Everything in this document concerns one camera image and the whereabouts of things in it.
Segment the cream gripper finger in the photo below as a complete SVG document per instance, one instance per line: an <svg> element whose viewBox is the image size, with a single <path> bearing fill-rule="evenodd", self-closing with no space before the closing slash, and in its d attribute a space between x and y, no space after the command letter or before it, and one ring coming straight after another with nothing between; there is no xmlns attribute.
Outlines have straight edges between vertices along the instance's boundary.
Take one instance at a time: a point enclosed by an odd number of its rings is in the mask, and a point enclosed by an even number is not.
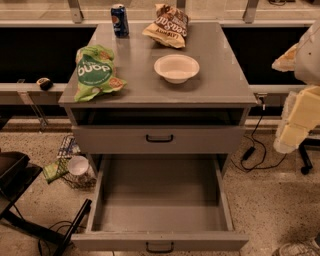
<svg viewBox="0 0 320 256"><path fill-rule="evenodd" d="M291 153L299 147L308 134L309 129L306 127L281 122L276 130L273 147L278 153Z"/></svg>
<svg viewBox="0 0 320 256"><path fill-rule="evenodd" d="M293 71L295 69L295 58L298 44L291 46L284 54L277 58L271 65L274 70L280 72Z"/></svg>

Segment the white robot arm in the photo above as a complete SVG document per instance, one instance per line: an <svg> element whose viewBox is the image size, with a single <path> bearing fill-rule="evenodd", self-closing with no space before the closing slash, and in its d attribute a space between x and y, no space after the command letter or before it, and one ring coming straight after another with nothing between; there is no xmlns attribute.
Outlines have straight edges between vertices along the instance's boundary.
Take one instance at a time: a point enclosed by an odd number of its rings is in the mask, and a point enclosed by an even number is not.
<svg viewBox="0 0 320 256"><path fill-rule="evenodd" d="M320 21L317 20L300 38L276 59L272 68L293 71L306 87L290 92L285 100L274 149L282 154L299 147L309 132L320 124Z"/></svg>

